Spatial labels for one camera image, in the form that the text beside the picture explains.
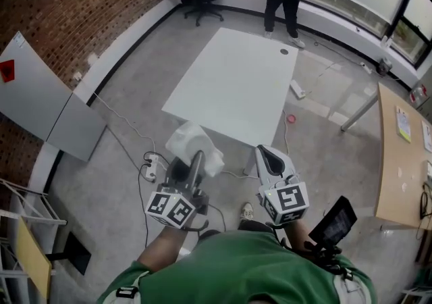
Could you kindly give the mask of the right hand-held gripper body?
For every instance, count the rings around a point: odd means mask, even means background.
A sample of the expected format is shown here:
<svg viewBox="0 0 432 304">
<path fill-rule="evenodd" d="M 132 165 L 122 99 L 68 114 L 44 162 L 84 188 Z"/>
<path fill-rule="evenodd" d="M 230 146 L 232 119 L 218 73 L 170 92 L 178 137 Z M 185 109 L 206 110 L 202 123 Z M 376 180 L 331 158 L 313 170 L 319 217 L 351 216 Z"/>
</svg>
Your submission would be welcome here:
<svg viewBox="0 0 432 304">
<path fill-rule="evenodd" d="M 310 207 L 306 184 L 294 175 L 261 185 L 258 197 L 272 225 L 286 225 L 300 220 Z"/>
</svg>

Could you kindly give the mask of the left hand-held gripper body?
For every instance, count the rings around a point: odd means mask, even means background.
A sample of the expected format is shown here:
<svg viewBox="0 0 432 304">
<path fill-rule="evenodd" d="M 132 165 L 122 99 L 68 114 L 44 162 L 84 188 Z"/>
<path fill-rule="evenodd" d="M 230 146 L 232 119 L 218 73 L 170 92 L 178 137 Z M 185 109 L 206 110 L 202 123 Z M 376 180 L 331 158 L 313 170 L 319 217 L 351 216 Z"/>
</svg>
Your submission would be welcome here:
<svg viewBox="0 0 432 304">
<path fill-rule="evenodd" d="M 172 228 L 190 228 L 188 220 L 195 215 L 207 216 L 209 196 L 200 188 L 201 180 L 162 182 L 151 193 L 145 214 Z"/>
</svg>

